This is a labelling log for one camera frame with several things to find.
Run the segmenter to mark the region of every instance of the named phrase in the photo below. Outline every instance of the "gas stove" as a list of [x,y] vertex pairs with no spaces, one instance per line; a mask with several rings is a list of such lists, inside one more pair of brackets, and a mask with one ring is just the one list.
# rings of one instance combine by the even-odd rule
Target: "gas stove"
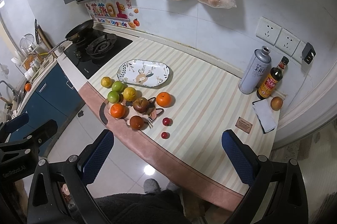
[[70,45],[64,53],[85,78],[89,79],[131,43],[131,40],[115,34],[92,30],[85,38]]

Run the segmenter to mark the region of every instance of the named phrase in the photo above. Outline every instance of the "vinegar bottle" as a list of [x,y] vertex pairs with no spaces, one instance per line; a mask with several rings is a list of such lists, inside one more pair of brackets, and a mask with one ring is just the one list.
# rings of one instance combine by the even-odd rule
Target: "vinegar bottle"
[[280,64],[270,70],[270,73],[263,81],[260,88],[257,89],[256,94],[259,99],[265,99],[270,96],[277,83],[283,78],[283,71],[288,63],[289,59],[287,57],[282,57]]

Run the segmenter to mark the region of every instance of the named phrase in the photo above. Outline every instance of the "dark pants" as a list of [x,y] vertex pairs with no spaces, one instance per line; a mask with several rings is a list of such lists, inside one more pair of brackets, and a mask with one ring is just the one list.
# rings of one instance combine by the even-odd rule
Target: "dark pants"
[[179,195],[170,190],[159,194],[116,194],[95,199],[114,224],[188,224]]

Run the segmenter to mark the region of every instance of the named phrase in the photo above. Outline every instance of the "foot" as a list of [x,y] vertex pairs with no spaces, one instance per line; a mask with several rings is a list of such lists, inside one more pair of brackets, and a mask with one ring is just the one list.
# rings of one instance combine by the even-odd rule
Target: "foot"
[[161,192],[160,186],[158,182],[153,179],[149,178],[144,181],[144,192],[146,194],[159,194]]
[[180,192],[180,190],[181,190],[181,188],[180,187],[178,187],[177,185],[175,185],[173,182],[169,182],[168,183],[168,185],[166,186],[166,189],[167,190],[171,190],[171,191],[173,191],[174,193],[179,193]]

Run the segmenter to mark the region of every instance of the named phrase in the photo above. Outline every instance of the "screw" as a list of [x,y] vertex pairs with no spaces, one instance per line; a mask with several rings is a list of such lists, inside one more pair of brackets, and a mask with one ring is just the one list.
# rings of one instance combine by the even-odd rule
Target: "screw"
[[267,161],[267,158],[266,158],[266,156],[264,156],[264,155],[259,155],[257,158],[258,158],[258,160],[260,160],[261,162],[266,162],[266,161]]
[[292,159],[290,159],[290,164],[296,166],[297,165],[297,161],[292,158]]
[[43,166],[45,164],[45,159],[41,159],[38,164],[39,166]]
[[70,162],[75,162],[77,160],[77,156],[76,155],[71,155],[70,157],[69,157],[69,161]]

